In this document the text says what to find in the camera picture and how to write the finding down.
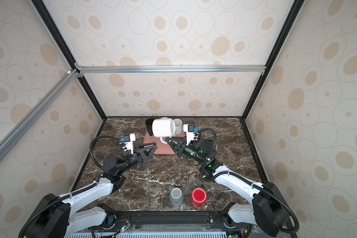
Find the pink rectangular tray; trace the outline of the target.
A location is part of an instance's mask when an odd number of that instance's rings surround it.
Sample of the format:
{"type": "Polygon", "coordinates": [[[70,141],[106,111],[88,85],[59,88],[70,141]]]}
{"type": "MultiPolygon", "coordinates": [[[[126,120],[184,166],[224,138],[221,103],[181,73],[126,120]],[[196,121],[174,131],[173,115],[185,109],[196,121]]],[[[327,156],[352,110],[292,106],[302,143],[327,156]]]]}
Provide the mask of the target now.
{"type": "Polygon", "coordinates": [[[161,142],[160,138],[155,136],[150,136],[148,131],[145,132],[144,144],[155,142],[157,145],[157,150],[155,151],[155,155],[174,155],[174,151],[168,144],[164,144],[161,142]]]}

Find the white mug with handle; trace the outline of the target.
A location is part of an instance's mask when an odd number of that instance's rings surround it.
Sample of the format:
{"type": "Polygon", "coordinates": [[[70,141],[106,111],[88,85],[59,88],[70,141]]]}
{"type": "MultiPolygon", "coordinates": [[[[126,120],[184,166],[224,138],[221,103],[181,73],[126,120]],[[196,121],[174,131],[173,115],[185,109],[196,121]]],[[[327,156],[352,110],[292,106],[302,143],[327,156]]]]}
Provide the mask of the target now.
{"type": "Polygon", "coordinates": [[[180,119],[174,119],[175,135],[180,135],[183,132],[183,122],[180,119]]]}

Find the white mug front row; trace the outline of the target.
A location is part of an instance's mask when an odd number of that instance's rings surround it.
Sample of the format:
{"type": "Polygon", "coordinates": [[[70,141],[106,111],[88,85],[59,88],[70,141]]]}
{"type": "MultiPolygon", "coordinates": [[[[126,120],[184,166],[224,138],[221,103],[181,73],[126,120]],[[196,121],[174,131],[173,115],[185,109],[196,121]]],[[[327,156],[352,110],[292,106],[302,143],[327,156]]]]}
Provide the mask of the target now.
{"type": "Polygon", "coordinates": [[[175,135],[176,126],[174,120],[171,118],[155,119],[152,124],[152,131],[155,137],[160,138],[162,143],[167,144],[163,138],[175,135]]]}

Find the tall grey mug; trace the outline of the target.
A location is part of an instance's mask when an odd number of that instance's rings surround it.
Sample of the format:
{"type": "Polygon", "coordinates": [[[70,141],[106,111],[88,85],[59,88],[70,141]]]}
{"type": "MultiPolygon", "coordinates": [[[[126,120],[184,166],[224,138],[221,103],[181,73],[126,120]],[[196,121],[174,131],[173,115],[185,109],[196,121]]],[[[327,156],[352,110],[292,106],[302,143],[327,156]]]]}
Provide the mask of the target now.
{"type": "Polygon", "coordinates": [[[195,120],[194,119],[191,119],[191,118],[188,118],[184,121],[184,124],[185,125],[195,125],[195,120]]]}

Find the black mug white rim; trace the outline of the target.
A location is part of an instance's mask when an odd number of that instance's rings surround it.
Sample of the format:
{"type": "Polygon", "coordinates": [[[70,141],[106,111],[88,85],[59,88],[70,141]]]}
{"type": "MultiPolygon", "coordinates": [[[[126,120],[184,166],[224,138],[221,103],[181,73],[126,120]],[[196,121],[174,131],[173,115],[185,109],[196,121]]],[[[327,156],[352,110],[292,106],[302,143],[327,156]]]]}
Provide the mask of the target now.
{"type": "Polygon", "coordinates": [[[154,122],[154,118],[148,118],[145,121],[145,125],[146,125],[146,130],[149,134],[149,136],[153,136],[153,122],[154,122]]]}

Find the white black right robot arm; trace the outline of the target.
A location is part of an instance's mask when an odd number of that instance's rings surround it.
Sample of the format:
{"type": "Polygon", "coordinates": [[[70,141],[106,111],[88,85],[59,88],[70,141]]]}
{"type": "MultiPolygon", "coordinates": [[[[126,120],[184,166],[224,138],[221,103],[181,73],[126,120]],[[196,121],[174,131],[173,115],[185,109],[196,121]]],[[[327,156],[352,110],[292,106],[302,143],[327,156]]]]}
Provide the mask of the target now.
{"type": "Polygon", "coordinates": [[[206,181],[226,186],[243,197],[250,205],[232,205],[227,218],[233,223],[250,223],[259,226],[267,235],[276,237],[279,232],[294,234],[299,230],[299,220],[278,188],[271,182],[255,182],[229,169],[216,158],[216,140],[204,140],[199,145],[185,137],[166,137],[162,140],[176,156],[186,156],[199,163],[199,171],[206,181]]]}

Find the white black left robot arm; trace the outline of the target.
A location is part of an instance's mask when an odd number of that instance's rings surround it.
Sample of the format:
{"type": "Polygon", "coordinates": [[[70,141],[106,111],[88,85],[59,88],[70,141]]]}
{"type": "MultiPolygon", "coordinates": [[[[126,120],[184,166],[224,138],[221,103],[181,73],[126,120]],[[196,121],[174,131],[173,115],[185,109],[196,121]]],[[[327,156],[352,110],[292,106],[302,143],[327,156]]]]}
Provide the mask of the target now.
{"type": "Polygon", "coordinates": [[[123,172],[145,164],[157,150],[157,144],[139,146],[126,158],[109,155],[100,165],[103,174],[93,183],[70,193],[44,196],[19,232],[20,238],[65,238],[91,227],[112,229],[115,211],[105,204],[82,210],[88,204],[119,190],[126,178],[123,172]]]}

